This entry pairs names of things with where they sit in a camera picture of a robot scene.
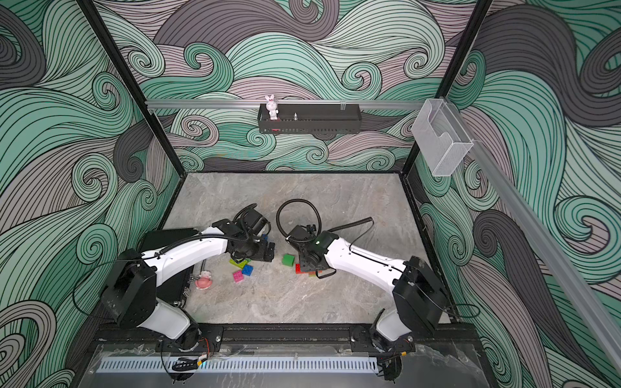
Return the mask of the pink lego brick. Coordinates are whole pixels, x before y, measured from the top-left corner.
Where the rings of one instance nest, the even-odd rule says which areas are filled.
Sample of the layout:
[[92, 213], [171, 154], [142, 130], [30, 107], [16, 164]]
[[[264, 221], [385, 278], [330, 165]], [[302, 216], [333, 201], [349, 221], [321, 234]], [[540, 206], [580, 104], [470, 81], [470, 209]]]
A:
[[235, 283], [239, 283], [239, 282], [243, 281], [244, 280], [243, 272], [241, 270], [239, 270], [239, 271], [233, 273], [233, 278], [234, 278], [234, 282]]

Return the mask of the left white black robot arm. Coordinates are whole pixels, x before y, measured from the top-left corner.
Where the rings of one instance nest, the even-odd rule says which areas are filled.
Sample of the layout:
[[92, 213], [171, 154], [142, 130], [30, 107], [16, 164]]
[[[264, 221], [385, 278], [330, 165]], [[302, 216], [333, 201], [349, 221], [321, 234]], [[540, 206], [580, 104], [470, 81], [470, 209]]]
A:
[[128, 249], [113, 263], [104, 282], [100, 301], [119, 328], [143, 328], [172, 341], [181, 352], [194, 350], [202, 342], [199, 324], [182, 307], [158, 296], [158, 288], [178, 273], [210, 258], [228, 254], [234, 261], [270, 262], [275, 244], [267, 239], [271, 223], [251, 204], [233, 219], [174, 242], [161, 239], [144, 252]]

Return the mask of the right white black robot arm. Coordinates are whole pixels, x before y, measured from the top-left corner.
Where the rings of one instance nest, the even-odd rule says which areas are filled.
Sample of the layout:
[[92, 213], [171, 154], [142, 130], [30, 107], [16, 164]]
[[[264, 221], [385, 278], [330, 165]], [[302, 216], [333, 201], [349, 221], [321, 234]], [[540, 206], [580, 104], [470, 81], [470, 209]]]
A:
[[392, 259], [352, 245], [332, 231], [315, 233], [313, 226], [296, 226], [286, 241], [299, 254], [306, 271], [344, 271], [390, 294], [393, 307], [382, 310], [370, 328], [377, 349], [388, 350], [408, 336], [430, 337], [449, 304], [448, 292], [421, 258]]

